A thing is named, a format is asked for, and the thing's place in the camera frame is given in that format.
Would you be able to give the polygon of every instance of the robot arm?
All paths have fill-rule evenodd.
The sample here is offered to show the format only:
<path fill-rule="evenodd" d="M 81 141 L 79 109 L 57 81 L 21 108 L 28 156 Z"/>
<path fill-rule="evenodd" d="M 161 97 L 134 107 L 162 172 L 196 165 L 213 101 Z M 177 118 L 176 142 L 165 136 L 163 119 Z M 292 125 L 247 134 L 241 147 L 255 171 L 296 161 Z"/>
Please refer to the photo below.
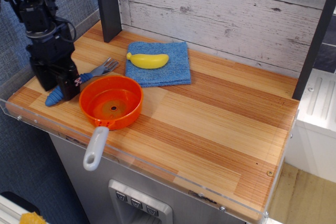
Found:
<path fill-rule="evenodd" d="M 65 100 L 80 91 L 80 77 L 71 54 L 75 47 L 69 21 L 56 16 L 56 0 L 4 0 L 26 28 L 30 64 L 45 90 L 60 85 Z"/>

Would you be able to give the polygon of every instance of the blue dish cloth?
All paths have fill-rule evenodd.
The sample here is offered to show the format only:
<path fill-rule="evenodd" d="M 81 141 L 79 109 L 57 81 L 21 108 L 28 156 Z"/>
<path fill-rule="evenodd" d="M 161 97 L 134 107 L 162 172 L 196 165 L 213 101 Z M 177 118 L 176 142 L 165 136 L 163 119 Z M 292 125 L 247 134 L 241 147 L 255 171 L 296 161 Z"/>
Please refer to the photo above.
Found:
<path fill-rule="evenodd" d="M 137 81 L 141 87 L 158 87 L 191 83 L 186 42 L 133 42 L 129 44 L 128 52 L 133 55 L 167 54 L 169 56 L 167 64 L 156 69 L 138 68 L 133 65 L 130 60 L 127 60 L 125 75 Z"/>

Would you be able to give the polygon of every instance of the wooden floor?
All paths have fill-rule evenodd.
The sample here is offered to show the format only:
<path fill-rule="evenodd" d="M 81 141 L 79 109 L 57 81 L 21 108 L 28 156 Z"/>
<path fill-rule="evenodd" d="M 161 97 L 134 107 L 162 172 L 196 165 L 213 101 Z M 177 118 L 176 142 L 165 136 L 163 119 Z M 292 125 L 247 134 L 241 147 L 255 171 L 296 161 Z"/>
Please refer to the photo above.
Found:
<path fill-rule="evenodd" d="M 269 214 L 283 224 L 336 223 L 336 183 L 285 164 Z"/>

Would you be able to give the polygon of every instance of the yellow object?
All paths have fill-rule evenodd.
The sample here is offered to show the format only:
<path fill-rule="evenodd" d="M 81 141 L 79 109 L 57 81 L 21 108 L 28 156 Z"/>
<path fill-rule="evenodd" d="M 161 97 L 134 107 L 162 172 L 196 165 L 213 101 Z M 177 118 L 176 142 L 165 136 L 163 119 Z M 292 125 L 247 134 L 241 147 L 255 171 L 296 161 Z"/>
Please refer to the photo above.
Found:
<path fill-rule="evenodd" d="M 130 52 L 126 55 L 127 59 L 130 60 L 138 68 L 154 69 L 160 68 L 166 65 L 169 60 L 169 56 L 165 54 L 160 55 L 144 55 L 136 54 L 132 55 Z"/>
<path fill-rule="evenodd" d="M 46 221 L 35 212 L 28 212 L 21 215 L 19 224 L 46 224 Z"/>

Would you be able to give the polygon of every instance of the pan handle hole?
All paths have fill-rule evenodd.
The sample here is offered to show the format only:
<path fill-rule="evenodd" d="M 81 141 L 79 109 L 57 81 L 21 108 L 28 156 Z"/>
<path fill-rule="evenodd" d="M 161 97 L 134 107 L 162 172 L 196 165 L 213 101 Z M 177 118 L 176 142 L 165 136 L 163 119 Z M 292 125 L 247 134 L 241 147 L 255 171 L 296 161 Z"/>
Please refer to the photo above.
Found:
<path fill-rule="evenodd" d="M 88 158 L 87 158 L 87 162 L 88 162 L 88 164 L 92 164 L 92 163 L 95 161 L 94 158 L 95 158 L 95 157 L 94 157 L 93 154 L 89 155 Z"/>

